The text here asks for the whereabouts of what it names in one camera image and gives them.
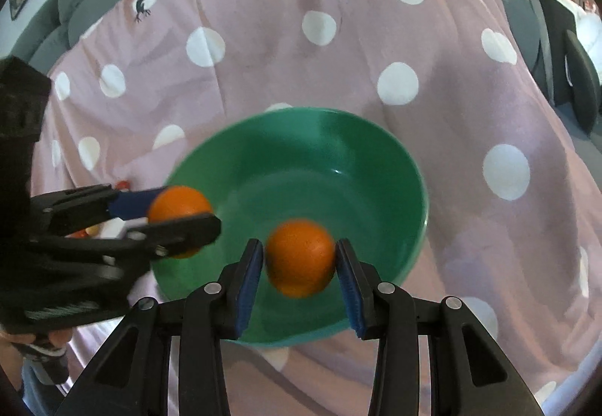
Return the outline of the left hand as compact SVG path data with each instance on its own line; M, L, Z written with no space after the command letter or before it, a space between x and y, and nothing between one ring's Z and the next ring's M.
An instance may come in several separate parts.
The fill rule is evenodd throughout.
M9 344L51 344L59 349L67 345L73 337L73 329L66 328L49 332L49 334L9 334L1 331L1 340Z

